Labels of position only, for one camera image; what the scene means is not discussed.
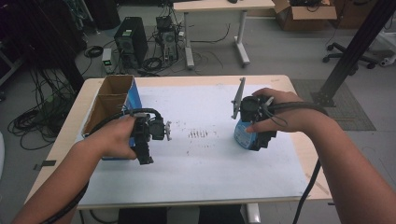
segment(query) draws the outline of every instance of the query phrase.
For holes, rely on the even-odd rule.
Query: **cardboard box on floor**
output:
[[[317,31],[327,20],[336,20],[335,7],[323,0],[318,7],[292,7],[288,0],[273,0],[276,20],[284,31]]]
[[[105,77],[93,101],[82,134],[90,133],[100,121],[120,113],[124,105],[128,108],[142,107],[134,76],[111,75]]]
[[[377,0],[332,0],[337,12],[337,20],[330,21],[330,23],[334,28],[359,29],[376,2]]]

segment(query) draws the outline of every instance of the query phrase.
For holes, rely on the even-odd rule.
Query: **floor mat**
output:
[[[311,92],[318,92],[326,80],[292,79],[297,94],[308,102],[313,102]],[[343,83],[332,98],[336,107],[325,107],[329,116],[335,119],[344,131],[376,131],[374,124],[355,99],[346,83]]]

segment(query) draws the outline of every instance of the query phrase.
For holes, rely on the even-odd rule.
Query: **black pole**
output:
[[[328,106],[331,103],[341,84],[343,84],[344,80],[350,74],[350,71],[363,55],[364,51],[370,47],[395,9],[395,0],[377,1],[320,91],[312,93],[313,100],[316,104]]]

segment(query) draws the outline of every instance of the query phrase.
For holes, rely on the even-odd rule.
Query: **table leg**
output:
[[[186,36],[186,63],[189,69],[194,67],[194,59],[192,58],[192,49],[191,49],[191,42],[190,42],[190,33],[189,33],[189,25],[188,21],[188,12],[184,13],[184,35]]]
[[[239,32],[238,32],[238,36],[235,37],[235,44],[238,48],[239,54],[241,55],[243,67],[250,64],[250,60],[248,59],[247,52],[245,51],[245,47],[242,44],[242,37],[244,34],[245,21],[246,21],[247,14],[248,14],[248,12],[246,10],[243,10],[241,12],[241,21],[239,22]]]
[[[248,224],[259,224],[262,223],[260,218],[259,205],[257,203],[247,203],[247,223]]]

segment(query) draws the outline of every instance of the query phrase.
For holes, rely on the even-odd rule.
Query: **white paper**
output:
[[[244,96],[263,85],[246,85]],[[171,121],[171,141],[150,141],[154,163],[100,161],[80,205],[267,200],[301,196],[303,170],[287,133],[250,151],[233,139],[236,85],[138,87],[143,107]]]

